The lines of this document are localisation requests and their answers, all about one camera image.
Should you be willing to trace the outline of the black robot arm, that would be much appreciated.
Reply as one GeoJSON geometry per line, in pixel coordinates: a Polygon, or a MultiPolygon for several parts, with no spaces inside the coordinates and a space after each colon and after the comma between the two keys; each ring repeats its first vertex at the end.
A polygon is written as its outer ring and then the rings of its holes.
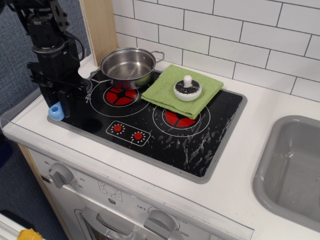
{"type": "Polygon", "coordinates": [[[38,61],[29,62],[31,80],[38,84],[51,119],[69,118],[74,104],[87,101],[91,83],[78,73],[80,40],[67,31],[69,22],[56,0],[3,0],[15,12],[32,41],[38,61]]]}

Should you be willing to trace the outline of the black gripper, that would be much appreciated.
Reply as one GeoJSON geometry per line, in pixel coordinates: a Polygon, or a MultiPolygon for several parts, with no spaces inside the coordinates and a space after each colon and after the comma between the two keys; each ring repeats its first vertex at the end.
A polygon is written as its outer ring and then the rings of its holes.
{"type": "Polygon", "coordinates": [[[33,48],[37,62],[29,62],[31,80],[39,85],[49,107],[60,101],[65,118],[76,111],[75,99],[84,100],[89,93],[80,76],[80,59],[76,46],[33,48]]]}

